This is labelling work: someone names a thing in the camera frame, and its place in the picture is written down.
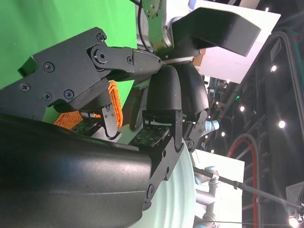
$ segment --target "green screen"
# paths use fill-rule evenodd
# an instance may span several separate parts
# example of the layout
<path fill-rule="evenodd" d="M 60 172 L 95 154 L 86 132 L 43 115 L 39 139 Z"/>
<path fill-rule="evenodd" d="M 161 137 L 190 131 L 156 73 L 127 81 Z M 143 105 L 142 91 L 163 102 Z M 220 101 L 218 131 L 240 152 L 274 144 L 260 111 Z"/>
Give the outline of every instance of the green screen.
<path fill-rule="evenodd" d="M 135 7 L 129 0 L 0 0 L 0 88 L 21 78 L 33 54 L 93 27 L 108 46 L 136 47 Z M 122 105 L 133 82 L 118 83 Z M 59 114 L 47 109 L 45 121 Z"/>

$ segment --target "wire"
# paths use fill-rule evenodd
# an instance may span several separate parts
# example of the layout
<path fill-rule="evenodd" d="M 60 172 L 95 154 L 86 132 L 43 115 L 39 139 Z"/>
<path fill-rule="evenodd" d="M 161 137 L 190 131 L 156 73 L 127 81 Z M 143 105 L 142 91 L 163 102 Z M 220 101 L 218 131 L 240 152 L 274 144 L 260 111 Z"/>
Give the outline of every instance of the wire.
<path fill-rule="evenodd" d="M 137 15 L 137 27 L 138 27 L 138 32 L 139 32 L 139 37 L 141 38 L 142 44 L 144 45 L 145 49 L 152 53 L 152 51 L 150 51 L 150 49 L 148 48 L 148 46 L 146 45 L 144 39 L 143 39 L 143 34 L 142 34 L 142 28 L 141 28 L 141 14 L 142 14 L 142 0 L 139 2 L 139 6 L 138 6 L 138 15 Z"/>
<path fill-rule="evenodd" d="M 139 2 L 137 0 L 130 0 L 131 2 L 133 2 L 135 5 L 138 5 L 139 6 Z"/>
<path fill-rule="evenodd" d="M 203 221 L 203 222 L 216 222 L 216 223 L 234 223 L 234 224 L 242 224 L 242 225 L 258 225 L 258 223 L 250 223 L 250 222 L 223 222 L 223 221 Z M 265 227 L 290 227 L 289 224 L 261 224 Z"/>

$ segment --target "orange mesh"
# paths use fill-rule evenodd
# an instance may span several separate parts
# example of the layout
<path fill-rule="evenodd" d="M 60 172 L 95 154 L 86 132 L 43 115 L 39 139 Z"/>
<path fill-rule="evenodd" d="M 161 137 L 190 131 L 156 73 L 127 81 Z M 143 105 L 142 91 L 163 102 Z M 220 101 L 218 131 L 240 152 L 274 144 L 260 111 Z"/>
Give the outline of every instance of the orange mesh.
<path fill-rule="evenodd" d="M 121 127 L 123 125 L 124 115 L 123 115 L 122 104 L 119 98 L 117 83 L 115 81 L 111 81 L 108 90 L 115 110 L 117 126 Z M 82 121 L 82 117 L 78 111 L 75 111 L 75 112 L 60 114 L 60 116 L 58 117 L 58 119 L 55 121 L 54 124 L 67 129 L 72 129 L 80 121 Z"/>

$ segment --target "screw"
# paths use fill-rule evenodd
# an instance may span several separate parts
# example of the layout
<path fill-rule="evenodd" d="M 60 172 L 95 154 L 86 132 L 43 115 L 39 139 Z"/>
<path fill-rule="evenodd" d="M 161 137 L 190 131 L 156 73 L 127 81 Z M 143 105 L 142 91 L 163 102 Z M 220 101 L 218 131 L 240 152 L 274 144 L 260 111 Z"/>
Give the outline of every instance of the screw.
<path fill-rule="evenodd" d="M 50 62 L 45 62 L 42 67 L 48 73 L 53 72 L 55 69 L 54 65 Z"/>
<path fill-rule="evenodd" d="M 52 95 L 50 93 L 44 93 L 42 95 L 43 100 L 45 101 L 49 101 L 50 99 L 52 99 Z"/>
<path fill-rule="evenodd" d="M 97 33 L 96 38 L 99 42 L 102 42 L 102 41 L 106 40 L 107 37 L 104 33 L 99 32 L 99 33 Z"/>
<path fill-rule="evenodd" d="M 153 184 L 149 184 L 149 187 L 147 189 L 147 198 L 150 199 L 152 198 L 152 196 L 154 195 L 155 193 L 155 187 Z"/>
<path fill-rule="evenodd" d="M 23 83 L 23 84 L 20 84 L 20 90 L 22 91 L 22 92 L 27 92 L 27 91 L 29 91 L 30 90 L 30 87 L 29 87 L 29 85 L 28 84 L 26 84 L 26 83 Z"/>
<path fill-rule="evenodd" d="M 74 92 L 70 89 L 67 89 L 63 95 L 65 96 L 66 99 L 72 99 L 74 97 Z"/>
<path fill-rule="evenodd" d="M 129 64 L 131 64 L 131 63 L 133 62 L 132 57 L 131 57 L 131 56 L 128 56 L 128 57 L 127 57 L 127 61 L 128 61 Z"/>

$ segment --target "spotlight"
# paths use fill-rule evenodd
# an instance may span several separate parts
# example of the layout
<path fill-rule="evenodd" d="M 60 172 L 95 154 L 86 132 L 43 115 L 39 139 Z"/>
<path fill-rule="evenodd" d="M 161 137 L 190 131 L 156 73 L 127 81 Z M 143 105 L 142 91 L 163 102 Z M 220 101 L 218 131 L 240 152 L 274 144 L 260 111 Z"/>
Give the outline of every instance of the spotlight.
<path fill-rule="evenodd" d="M 271 67 L 271 70 L 270 70 L 271 72 L 275 72 L 276 71 L 276 65 L 273 65 L 272 67 Z"/>
<path fill-rule="evenodd" d="M 279 127 L 280 127 L 280 128 L 284 128 L 284 127 L 285 127 L 285 121 L 281 120 L 281 121 L 279 122 Z"/>
<path fill-rule="evenodd" d="M 296 220 L 295 217 L 291 217 L 291 218 L 289 218 L 289 225 L 293 228 L 296 228 L 296 227 L 298 227 L 299 222 L 298 222 L 298 220 Z"/>

